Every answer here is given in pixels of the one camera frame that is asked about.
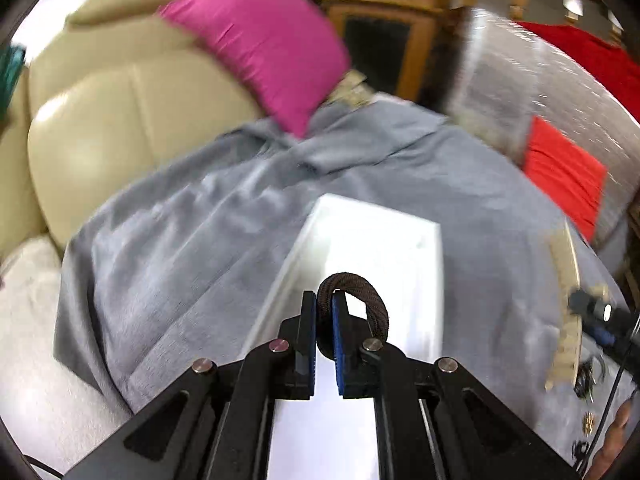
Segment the pink pillow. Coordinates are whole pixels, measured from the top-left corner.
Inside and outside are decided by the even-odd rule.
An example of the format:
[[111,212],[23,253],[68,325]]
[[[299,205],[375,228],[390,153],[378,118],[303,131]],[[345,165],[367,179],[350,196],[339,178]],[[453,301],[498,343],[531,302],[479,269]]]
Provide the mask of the pink pillow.
[[159,13],[203,38],[296,137],[350,67],[331,23],[307,0],[174,0]]

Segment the white rectangular container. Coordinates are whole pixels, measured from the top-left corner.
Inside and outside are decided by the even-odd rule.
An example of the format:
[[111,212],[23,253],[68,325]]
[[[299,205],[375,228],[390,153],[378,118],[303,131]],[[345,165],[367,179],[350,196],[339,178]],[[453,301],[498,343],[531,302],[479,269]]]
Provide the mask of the white rectangular container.
[[[326,194],[318,199],[287,256],[241,357],[277,336],[300,313],[302,293],[327,276],[369,280],[389,312],[388,341],[408,357],[433,362],[442,348],[440,226],[377,205]],[[364,304],[347,296],[350,314]],[[271,439],[271,480],[375,480],[378,453],[372,399],[343,400],[335,364],[316,352],[316,394],[279,401]]]

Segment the gray cloth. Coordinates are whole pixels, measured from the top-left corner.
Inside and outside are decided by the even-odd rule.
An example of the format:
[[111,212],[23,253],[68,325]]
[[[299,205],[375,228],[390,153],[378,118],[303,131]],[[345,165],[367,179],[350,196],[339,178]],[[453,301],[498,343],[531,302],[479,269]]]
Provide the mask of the gray cloth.
[[[328,192],[441,225],[443,354],[570,458],[584,403],[543,389],[560,319],[546,236],[563,215],[507,158],[413,105],[334,104],[300,142],[271,120],[248,124],[109,200],[66,250],[56,357],[134,412],[195,358],[237,359]],[[583,283],[623,301],[575,242]]]

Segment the teal fabric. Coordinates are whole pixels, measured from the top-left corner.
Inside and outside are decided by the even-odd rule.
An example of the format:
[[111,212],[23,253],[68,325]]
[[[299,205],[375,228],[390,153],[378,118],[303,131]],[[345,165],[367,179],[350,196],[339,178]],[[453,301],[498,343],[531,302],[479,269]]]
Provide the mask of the teal fabric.
[[20,77],[24,64],[24,47],[4,46],[0,47],[0,121],[11,102],[15,85]]

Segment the red fabric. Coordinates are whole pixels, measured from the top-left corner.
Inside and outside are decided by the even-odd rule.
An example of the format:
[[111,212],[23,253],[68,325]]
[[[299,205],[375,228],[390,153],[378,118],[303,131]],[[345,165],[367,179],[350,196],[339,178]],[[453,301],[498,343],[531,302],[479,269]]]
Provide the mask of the red fabric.
[[640,66],[623,49],[571,25],[520,25],[573,58],[640,121]]
[[591,241],[607,168],[551,124],[534,117],[524,173]]

